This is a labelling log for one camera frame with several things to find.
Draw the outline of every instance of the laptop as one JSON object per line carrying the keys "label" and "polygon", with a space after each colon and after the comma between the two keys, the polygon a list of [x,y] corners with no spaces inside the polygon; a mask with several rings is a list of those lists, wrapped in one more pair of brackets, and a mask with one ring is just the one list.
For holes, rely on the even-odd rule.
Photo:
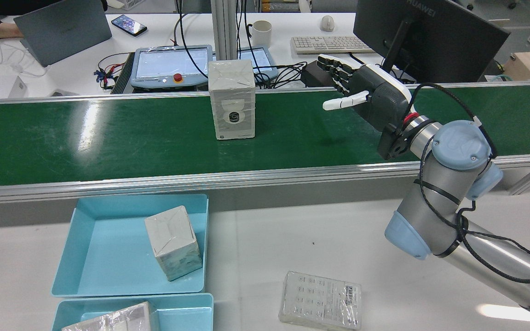
{"label": "laptop", "polygon": [[99,0],[62,0],[13,20],[21,43],[43,67],[112,36]]}

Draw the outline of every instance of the light blue tray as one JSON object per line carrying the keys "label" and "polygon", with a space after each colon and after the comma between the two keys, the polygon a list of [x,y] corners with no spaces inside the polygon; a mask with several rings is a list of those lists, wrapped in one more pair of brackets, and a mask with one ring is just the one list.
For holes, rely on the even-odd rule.
{"label": "light blue tray", "polygon": [[212,331],[214,298],[210,293],[68,299],[57,306],[52,331],[148,301],[156,309],[160,331]]}
{"label": "light blue tray", "polygon": [[[168,281],[151,249],[144,219],[184,205],[203,268]],[[162,295],[204,291],[208,197],[112,195],[79,199],[51,293],[57,297]]]}

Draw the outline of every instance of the metal pole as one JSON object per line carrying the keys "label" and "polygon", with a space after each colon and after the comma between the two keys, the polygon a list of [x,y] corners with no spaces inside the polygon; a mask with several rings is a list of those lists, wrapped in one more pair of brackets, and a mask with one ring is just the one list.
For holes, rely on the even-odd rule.
{"label": "metal pole", "polygon": [[236,0],[212,0],[216,59],[236,59]]}

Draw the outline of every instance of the touchscreen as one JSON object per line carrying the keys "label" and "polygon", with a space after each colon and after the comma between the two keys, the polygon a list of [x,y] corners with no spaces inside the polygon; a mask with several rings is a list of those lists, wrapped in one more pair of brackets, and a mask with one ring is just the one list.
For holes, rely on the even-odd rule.
{"label": "touchscreen", "polygon": [[[190,49],[191,57],[205,73],[208,71],[206,48]],[[185,50],[160,50],[141,52],[138,59],[136,78],[172,76],[174,74],[199,74]]]}

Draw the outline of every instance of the green conveyor belt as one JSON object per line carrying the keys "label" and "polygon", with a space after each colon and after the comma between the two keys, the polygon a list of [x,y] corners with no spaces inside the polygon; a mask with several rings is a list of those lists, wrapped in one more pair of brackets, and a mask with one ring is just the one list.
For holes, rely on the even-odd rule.
{"label": "green conveyor belt", "polygon": [[[530,86],[453,91],[500,155],[530,154]],[[257,94],[256,138],[229,141],[215,139],[209,97],[0,104],[0,186],[384,162],[379,132],[352,109],[322,110],[336,97]],[[468,119],[436,90],[422,90],[415,107],[443,123]]]}

